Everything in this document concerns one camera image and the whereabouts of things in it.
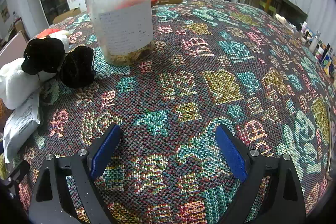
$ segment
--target picture on wall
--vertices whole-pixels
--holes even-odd
[[[328,119],[329,119],[329,153],[328,153],[328,163],[326,178],[335,179],[336,178],[336,116],[328,108]]]
[[[0,10],[1,10],[2,19],[4,22],[6,22],[6,20],[9,18],[9,11],[8,11],[6,0],[4,0],[3,3],[1,4]]]

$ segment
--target woven fabric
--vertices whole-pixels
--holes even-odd
[[[250,149],[291,155],[309,212],[327,186],[326,107],[336,112],[335,90],[315,57],[247,5],[188,0],[153,7],[152,19],[155,51],[126,67],[105,63],[88,14],[54,26],[70,31],[71,49],[94,49],[96,79],[77,90],[46,83],[43,125],[15,159],[31,165],[21,185],[25,208],[47,154],[73,155],[116,122],[121,142],[95,183],[118,223],[216,223],[240,185],[214,138],[223,123]]]

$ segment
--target metal screw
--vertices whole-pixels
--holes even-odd
[[[253,149],[253,150],[250,151],[250,154],[254,157],[257,157],[259,155],[259,152],[255,149]]]
[[[78,151],[78,154],[79,154],[80,156],[84,156],[84,155],[86,154],[86,149],[81,149],[81,150],[79,150],[79,151]]]
[[[48,154],[48,155],[46,155],[45,159],[46,160],[51,160],[53,157],[54,157],[53,154]]]
[[[285,160],[290,160],[291,159],[291,156],[288,155],[288,154],[283,154],[282,156]]]

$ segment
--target plastic jar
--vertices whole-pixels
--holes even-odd
[[[154,49],[151,0],[85,0],[107,63],[131,65]]]

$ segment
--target tissue packet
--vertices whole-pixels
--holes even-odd
[[[16,156],[24,142],[40,125],[39,101],[40,92],[37,90],[6,121],[3,131],[5,163],[8,164]]]

